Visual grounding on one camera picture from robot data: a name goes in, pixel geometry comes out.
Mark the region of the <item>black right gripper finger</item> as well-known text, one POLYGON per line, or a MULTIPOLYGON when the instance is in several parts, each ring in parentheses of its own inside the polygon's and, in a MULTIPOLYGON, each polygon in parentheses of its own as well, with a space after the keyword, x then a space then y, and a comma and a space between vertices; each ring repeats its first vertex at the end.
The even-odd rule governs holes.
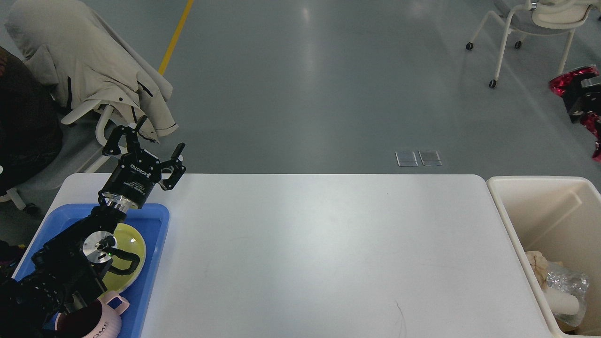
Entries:
POLYGON ((588 113, 600 113, 601 76, 577 75, 562 95, 565 110, 572 123, 588 113))

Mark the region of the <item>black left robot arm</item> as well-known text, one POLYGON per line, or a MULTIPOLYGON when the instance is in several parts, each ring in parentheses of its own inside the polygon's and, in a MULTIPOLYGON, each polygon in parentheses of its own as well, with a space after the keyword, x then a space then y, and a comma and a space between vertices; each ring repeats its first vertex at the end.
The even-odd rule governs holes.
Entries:
POLYGON ((44 328, 56 313, 74 313, 107 291, 103 277, 129 275, 141 264, 134 253, 118 248, 114 231, 127 211, 141 209, 156 184, 172 190, 186 171, 179 143, 171 158, 160 161, 139 145, 146 117, 112 130, 104 156, 119 158, 116 169, 98 192, 90 214, 58 233, 32 255, 34 271, 17 281, 1 278, 3 338, 62 338, 44 328))

